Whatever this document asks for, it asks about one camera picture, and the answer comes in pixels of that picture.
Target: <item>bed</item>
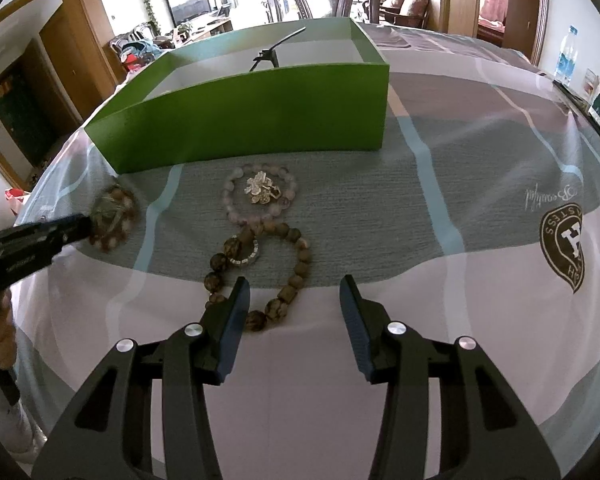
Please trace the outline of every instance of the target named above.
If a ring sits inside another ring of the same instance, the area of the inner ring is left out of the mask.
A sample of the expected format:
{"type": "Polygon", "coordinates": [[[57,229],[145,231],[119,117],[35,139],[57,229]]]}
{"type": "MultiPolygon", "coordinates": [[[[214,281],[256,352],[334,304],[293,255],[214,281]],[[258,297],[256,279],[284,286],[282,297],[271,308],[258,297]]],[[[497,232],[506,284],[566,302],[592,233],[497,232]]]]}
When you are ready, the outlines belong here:
{"type": "MultiPolygon", "coordinates": [[[[18,383],[43,431],[120,338],[164,339],[201,317],[209,258],[235,233],[220,202],[225,176],[275,162],[298,180],[282,218],[311,241],[314,262],[285,322],[246,333],[227,382],[205,391],[226,480],[367,478],[385,388],[356,368],[338,302],[345,274],[424,337],[474,336],[563,474],[586,452],[600,432],[600,138],[516,51],[363,27],[390,63],[379,152],[244,156],[118,176],[83,129],[72,135],[17,223],[88,212],[114,177],[135,194],[141,221],[117,250],[67,247],[13,287],[18,383]],[[577,276],[561,275],[561,256],[541,236],[547,213],[565,206],[578,221],[558,249],[584,259],[577,276]]],[[[286,280],[290,250],[265,245],[241,272],[252,308],[286,280]]],[[[157,388],[155,474],[164,472],[159,407],[157,388]]],[[[428,476],[440,455],[435,406],[430,420],[428,476]]]]}

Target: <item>open box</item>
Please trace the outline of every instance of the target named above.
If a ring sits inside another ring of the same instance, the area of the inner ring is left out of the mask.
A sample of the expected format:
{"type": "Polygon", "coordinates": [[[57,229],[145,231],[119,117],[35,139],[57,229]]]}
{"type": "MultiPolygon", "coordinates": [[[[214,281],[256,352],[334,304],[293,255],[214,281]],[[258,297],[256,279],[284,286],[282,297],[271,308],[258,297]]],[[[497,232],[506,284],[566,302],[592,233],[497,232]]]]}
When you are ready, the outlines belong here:
{"type": "Polygon", "coordinates": [[[118,173],[255,153],[378,150],[389,65],[349,18],[271,23],[169,51],[85,129],[118,173]],[[276,47],[280,63],[259,52],[276,47]]]}

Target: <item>dark green door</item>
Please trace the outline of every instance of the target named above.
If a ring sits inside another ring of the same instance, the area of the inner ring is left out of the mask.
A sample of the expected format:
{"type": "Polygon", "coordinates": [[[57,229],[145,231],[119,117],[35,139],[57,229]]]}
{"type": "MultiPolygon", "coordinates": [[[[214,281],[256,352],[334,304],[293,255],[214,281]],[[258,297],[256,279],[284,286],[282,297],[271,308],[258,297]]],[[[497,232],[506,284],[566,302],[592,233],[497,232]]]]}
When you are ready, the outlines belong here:
{"type": "Polygon", "coordinates": [[[42,163],[58,138],[18,65],[0,77],[0,120],[34,167],[42,163]]]}

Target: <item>cushion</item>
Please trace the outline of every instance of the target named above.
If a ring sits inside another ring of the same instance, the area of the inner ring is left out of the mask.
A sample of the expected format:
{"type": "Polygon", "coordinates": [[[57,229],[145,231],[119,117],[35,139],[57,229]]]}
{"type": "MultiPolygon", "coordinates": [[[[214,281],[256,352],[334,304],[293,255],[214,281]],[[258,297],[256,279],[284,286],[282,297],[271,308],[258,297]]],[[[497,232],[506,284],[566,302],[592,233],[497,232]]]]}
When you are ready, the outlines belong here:
{"type": "Polygon", "coordinates": [[[429,0],[404,0],[400,8],[400,14],[403,16],[424,18],[428,6],[429,0]]]}
{"type": "Polygon", "coordinates": [[[402,8],[402,4],[405,0],[386,0],[384,3],[385,7],[392,7],[394,9],[402,8]]]}

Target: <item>plastic bottle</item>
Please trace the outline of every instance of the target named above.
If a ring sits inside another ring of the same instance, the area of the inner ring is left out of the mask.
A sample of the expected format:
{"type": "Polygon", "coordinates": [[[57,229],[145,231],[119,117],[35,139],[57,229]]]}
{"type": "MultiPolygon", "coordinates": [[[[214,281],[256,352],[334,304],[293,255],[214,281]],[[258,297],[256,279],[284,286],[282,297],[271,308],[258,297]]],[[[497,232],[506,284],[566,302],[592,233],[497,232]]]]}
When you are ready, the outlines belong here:
{"type": "Polygon", "coordinates": [[[562,40],[560,45],[560,57],[558,58],[558,64],[555,67],[555,79],[565,86],[568,86],[571,82],[571,76],[573,76],[573,69],[576,66],[576,58],[578,57],[578,50],[576,49],[576,36],[578,35],[578,29],[569,27],[569,33],[562,40]]]}

